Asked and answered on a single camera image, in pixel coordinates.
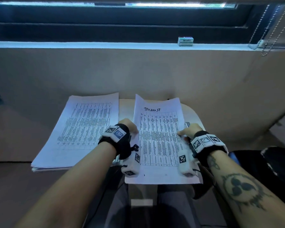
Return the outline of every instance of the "small tattoo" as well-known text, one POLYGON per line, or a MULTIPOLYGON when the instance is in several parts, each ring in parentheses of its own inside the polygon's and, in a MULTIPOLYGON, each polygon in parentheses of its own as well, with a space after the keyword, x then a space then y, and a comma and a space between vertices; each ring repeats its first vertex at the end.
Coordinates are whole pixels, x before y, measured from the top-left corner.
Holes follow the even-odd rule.
POLYGON ((208 165, 209 165, 210 168, 211 168, 211 167, 214 167, 214 168, 216 168, 217 170, 220 170, 220 167, 217 165, 216 160, 215 160, 214 157, 212 157, 211 155, 209 155, 208 158, 207 158, 207 160, 208 160, 208 162, 209 162, 208 165))
POLYGON ((255 178, 244 174, 228 174, 222 178, 224 191, 229 199, 237 204, 240 212, 242 205, 255 206, 266 211, 260 202, 264 196, 272 196, 264 192, 255 178))

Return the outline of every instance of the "white paper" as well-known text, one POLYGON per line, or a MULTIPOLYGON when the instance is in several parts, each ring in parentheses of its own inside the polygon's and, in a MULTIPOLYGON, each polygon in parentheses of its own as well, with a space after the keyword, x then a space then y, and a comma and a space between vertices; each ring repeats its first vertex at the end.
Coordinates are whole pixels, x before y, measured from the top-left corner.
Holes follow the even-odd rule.
POLYGON ((35 168, 72 167, 98 144, 104 130, 118 123, 118 93, 70 96, 45 146, 32 162, 35 168))
POLYGON ((185 123, 179 98, 147 103, 136 95, 133 122, 139 134, 131 139, 131 145, 139 146, 140 171, 136 177, 126 176, 125 183, 200 183, 198 176, 186 177, 178 170, 178 151, 190 150, 186 142, 176 134, 184 128, 185 123))

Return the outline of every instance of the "small box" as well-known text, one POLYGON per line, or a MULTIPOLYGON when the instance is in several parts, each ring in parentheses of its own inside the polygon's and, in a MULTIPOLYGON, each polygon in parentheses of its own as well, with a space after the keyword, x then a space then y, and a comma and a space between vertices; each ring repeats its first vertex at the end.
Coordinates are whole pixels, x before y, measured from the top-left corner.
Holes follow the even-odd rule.
POLYGON ((193 37, 178 37, 178 46, 193 46, 193 37))

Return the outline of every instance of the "hand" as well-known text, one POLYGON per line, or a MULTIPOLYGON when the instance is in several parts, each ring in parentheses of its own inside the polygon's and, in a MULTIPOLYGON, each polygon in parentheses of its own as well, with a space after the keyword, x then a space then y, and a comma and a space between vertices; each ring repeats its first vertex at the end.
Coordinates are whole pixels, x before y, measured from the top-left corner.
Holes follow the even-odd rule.
POLYGON ((129 128, 130 133, 138 133, 136 125, 133 122, 131 122, 130 119, 125 118, 119 121, 118 123, 126 125, 129 128))
POLYGON ((198 131, 203 130, 197 123, 192 123, 188 128, 180 130, 177 132, 178 135, 187 135, 189 138, 193 139, 194 134, 198 131))

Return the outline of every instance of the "handwritten tasklist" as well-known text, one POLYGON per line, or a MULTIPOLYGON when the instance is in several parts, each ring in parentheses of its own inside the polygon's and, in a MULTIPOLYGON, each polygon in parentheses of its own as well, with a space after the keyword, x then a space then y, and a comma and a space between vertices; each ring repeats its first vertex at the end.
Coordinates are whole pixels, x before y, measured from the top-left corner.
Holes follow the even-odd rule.
POLYGON ((160 111, 160 108, 158 109, 149 109, 147 107, 144 107, 145 111, 155 111, 155 112, 159 112, 160 111))

